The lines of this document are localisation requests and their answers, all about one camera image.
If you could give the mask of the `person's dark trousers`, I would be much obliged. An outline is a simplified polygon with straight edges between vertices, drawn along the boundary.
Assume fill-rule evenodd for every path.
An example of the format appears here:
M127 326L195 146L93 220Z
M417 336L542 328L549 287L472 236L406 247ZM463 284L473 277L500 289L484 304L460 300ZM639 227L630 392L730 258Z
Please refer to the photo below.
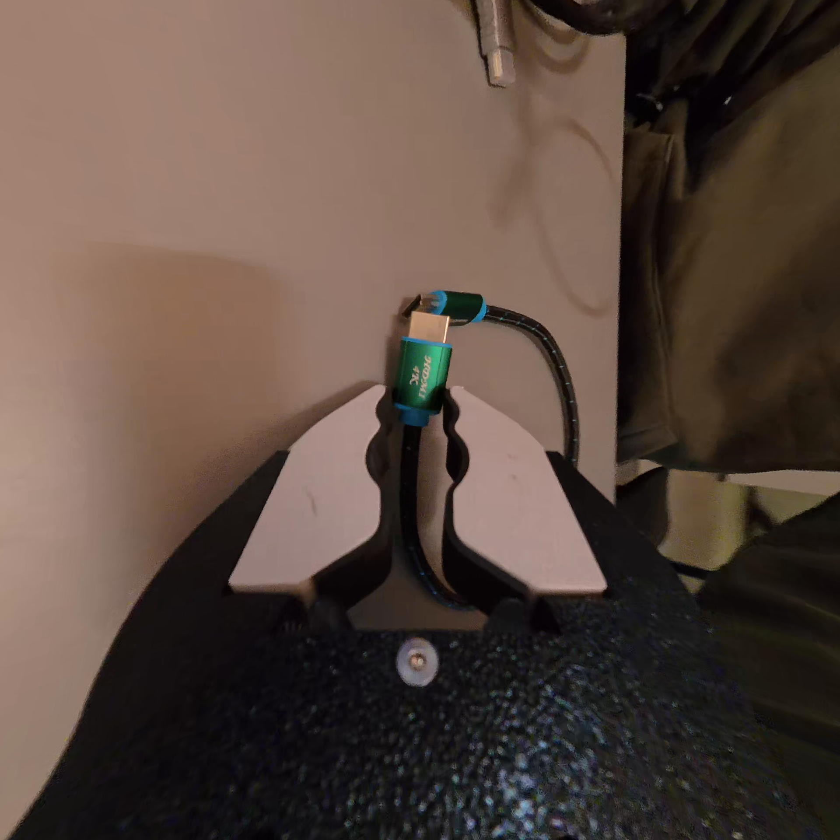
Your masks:
M695 567L721 660L798 805L839 838L839 498L774 524L716 570Z

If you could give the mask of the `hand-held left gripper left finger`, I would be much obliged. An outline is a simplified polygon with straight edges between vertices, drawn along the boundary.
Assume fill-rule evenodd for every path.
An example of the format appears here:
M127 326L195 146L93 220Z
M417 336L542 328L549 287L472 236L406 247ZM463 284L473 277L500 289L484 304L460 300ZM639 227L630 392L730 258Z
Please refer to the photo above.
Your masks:
M385 386L371 385L290 447L228 578L234 592L349 610L382 586L394 530L382 418L390 407Z

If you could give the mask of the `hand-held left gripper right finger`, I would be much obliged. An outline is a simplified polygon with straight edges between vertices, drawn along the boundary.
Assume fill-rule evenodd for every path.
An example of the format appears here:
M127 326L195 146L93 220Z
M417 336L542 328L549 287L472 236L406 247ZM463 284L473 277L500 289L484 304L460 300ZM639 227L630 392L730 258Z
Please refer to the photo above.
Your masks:
M606 578L549 454L524 427L462 386L444 399L444 576L486 615L555 596L599 597Z

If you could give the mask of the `person's dark olive jacket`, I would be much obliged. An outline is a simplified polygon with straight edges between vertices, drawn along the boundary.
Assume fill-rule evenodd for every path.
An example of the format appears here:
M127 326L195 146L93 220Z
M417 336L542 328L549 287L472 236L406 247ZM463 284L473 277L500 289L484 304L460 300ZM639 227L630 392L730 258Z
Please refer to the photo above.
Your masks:
M839 4L626 43L617 460L838 471Z

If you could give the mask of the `pale beige desk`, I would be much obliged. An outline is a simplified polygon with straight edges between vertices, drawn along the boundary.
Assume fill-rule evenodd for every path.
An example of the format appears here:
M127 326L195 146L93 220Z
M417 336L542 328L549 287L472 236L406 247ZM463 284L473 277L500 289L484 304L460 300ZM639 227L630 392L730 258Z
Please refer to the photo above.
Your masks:
M477 291L570 363L615 476L625 42L517 5L2 2L2 838L126 615L276 450Z

